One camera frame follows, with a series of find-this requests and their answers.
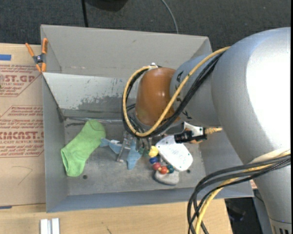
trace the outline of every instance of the colorful beads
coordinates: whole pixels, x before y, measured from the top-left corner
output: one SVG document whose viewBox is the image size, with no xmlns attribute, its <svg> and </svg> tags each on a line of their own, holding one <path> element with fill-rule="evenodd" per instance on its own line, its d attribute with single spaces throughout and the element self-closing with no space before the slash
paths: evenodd
<svg viewBox="0 0 293 234">
<path fill-rule="evenodd" d="M 152 157 L 149 159 L 149 161 L 153 165 L 154 163 L 158 162 L 158 157 Z"/>
<path fill-rule="evenodd" d="M 160 162 L 156 162 L 152 165 L 154 170 L 158 170 L 159 168 L 161 168 L 161 163 Z"/>
<path fill-rule="evenodd" d="M 159 159 L 157 157 L 158 155 L 158 149 L 155 146 L 152 146 L 148 155 L 151 157 L 149 159 L 150 163 L 152 164 L 152 168 L 154 170 L 158 170 L 161 174 L 167 174 L 167 173 L 173 173 L 174 167 L 172 165 L 168 166 L 161 166 L 161 163 L 159 162 Z"/>
<path fill-rule="evenodd" d="M 158 150 L 155 146 L 152 146 L 150 152 L 148 153 L 150 157 L 156 157 L 158 155 Z"/>
<path fill-rule="evenodd" d="M 159 169 L 159 171 L 160 171 L 161 174 L 166 174 L 166 173 L 168 173 L 168 169 L 167 169 L 166 166 L 162 166 L 161 169 Z"/>
<path fill-rule="evenodd" d="M 172 165 L 167 166 L 168 172 L 171 174 L 175 171 L 174 167 Z"/>
</svg>

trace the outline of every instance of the black floor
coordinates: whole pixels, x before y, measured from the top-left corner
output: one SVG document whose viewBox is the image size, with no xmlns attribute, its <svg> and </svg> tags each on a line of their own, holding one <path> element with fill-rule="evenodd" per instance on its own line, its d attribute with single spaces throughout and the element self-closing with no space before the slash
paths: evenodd
<svg viewBox="0 0 293 234">
<path fill-rule="evenodd" d="M 179 34 L 207 36 L 212 50 L 291 26 L 291 0 L 164 0 Z M 89 27 L 176 33 L 161 0 L 85 0 Z M 84 27 L 81 0 L 0 0 L 0 42 L 40 44 L 40 25 Z M 231 199 L 243 219 L 234 234 L 261 234 L 251 198 Z"/>
</svg>

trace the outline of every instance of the gray robot arm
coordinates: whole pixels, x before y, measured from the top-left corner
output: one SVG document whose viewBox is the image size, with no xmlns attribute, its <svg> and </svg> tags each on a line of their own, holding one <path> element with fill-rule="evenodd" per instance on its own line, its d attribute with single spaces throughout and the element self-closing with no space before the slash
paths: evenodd
<svg viewBox="0 0 293 234">
<path fill-rule="evenodd" d="M 186 75 L 203 58 L 189 60 L 176 71 L 171 93 L 182 79 L 180 74 Z M 290 68 L 291 28 L 249 36 L 218 60 L 186 106 L 183 120 L 204 127 L 221 126 L 244 164 L 273 157 L 278 150 L 290 150 Z M 190 86 L 191 80 L 181 97 Z M 291 166 L 254 181 L 265 202 L 272 232 L 291 234 Z"/>
</svg>

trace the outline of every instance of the yellow bead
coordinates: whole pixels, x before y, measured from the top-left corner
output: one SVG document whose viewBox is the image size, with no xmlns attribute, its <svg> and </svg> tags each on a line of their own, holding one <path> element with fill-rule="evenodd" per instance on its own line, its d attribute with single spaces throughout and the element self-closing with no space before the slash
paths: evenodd
<svg viewBox="0 0 293 234">
<path fill-rule="evenodd" d="M 148 153 L 150 157 L 155 157 L 158 155 L 158 150 L 155 146 L 151 146 L 150 152 Z"/>
</svg>

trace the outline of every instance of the green sock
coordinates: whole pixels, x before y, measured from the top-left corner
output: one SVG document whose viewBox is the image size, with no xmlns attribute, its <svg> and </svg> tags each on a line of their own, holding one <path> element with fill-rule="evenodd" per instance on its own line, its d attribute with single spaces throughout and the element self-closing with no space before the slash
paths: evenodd
<svg viewBox="0 0 293 234">
<path fill-rule="evenodd" d="M 62 160 L 67 176 L 82 174 L 86 160 L 105 138 L 105 129 L 96 120 L 86 122 L 82 130 L 61 149 Z"/>
</svg>

